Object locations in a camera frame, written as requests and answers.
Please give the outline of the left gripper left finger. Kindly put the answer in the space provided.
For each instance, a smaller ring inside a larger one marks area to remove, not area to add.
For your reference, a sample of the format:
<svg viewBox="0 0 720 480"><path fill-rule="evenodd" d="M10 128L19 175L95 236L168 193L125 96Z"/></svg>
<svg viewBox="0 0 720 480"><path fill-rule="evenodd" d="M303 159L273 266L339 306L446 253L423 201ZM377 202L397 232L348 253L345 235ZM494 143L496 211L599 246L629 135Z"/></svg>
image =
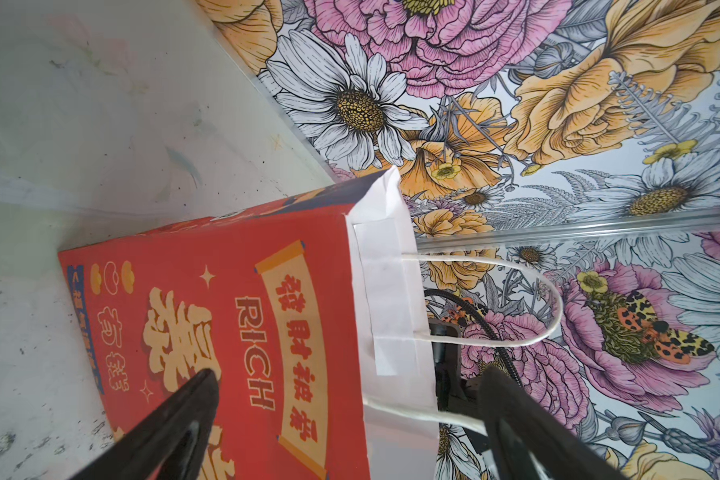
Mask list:
<svg viewBox="0 0 720 480"><path fill-rule="evenodd" d="M218 404L216 376L203 369L72 478L196 479Z"/></svg>

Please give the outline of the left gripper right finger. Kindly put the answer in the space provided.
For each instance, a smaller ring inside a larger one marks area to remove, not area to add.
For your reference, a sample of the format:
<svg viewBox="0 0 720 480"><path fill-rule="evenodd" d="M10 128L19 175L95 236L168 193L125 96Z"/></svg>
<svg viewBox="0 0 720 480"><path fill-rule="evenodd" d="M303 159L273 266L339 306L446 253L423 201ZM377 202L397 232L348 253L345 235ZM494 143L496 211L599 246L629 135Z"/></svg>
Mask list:
<svg viewBox="0 0 720 480"><path fill-rule="evenodd" d="M500 479L621 479L502 370L482 375L478 407Z"/></svg>

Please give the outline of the red paper gift bag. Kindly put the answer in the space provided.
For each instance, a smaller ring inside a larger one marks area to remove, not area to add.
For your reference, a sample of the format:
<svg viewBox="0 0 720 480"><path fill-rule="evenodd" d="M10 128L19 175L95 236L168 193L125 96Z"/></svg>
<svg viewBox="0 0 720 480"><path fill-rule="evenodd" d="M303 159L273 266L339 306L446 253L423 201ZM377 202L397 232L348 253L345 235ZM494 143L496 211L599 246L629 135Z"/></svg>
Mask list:
<svg viewBox="0 0 720 480"><path fill-rule="evenodd" d="M479 416L438 408L398 172L61 251L115 442L203 369L196 479L485 479Z"/></svg>

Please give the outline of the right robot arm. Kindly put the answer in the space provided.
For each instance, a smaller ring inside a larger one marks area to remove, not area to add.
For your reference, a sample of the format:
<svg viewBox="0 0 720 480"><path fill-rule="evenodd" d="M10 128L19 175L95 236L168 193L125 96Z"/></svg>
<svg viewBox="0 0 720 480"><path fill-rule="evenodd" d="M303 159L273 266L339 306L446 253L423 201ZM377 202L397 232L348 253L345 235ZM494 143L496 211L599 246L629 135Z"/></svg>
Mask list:
<svg viewBox="0 0 720 480"><path fill-rule="evenodd" d="M467 327L476 325L488 339L500 338L496 329L485 320L488 313L485 305L435 288L426 289L424 298L431 315L431 334L459 338ZM474 416L478 413L477 389L480 381L462 377L461 349L460 345L447 343L433 346L437 405L439 409L451 413Z"/></svg>

